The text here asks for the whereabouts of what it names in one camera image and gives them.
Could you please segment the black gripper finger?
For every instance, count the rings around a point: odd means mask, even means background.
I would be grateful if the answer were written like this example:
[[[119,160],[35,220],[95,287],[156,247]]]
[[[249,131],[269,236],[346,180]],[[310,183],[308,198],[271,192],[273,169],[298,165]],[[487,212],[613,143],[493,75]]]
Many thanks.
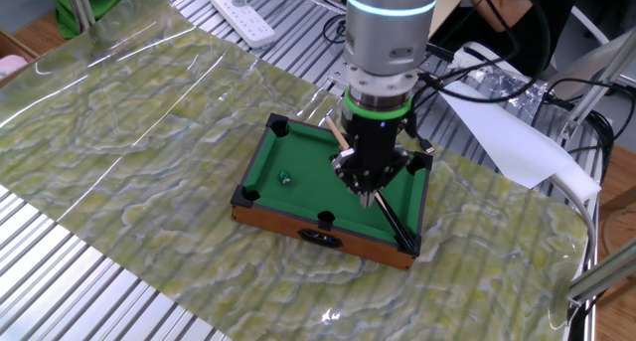
[[[370,199],[386,188],[397,174],[410,163],[409,151],[380,151],[370,154]]]
[[[361,205],[371,207],[374,203],[371,171],[362,166],[356,151],[353,148],[340,151],[331,157],[331,165],[348,191],[360,198]]]

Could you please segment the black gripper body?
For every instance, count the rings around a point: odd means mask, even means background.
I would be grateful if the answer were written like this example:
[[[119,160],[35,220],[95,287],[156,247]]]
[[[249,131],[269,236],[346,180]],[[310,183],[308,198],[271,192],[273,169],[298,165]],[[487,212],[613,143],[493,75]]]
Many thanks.
[[[352,113],[345,118],[345,131],[357,159],[370,170],[370,154],[380,151],[396,151],[397,136],[402,117],[371,119]]]

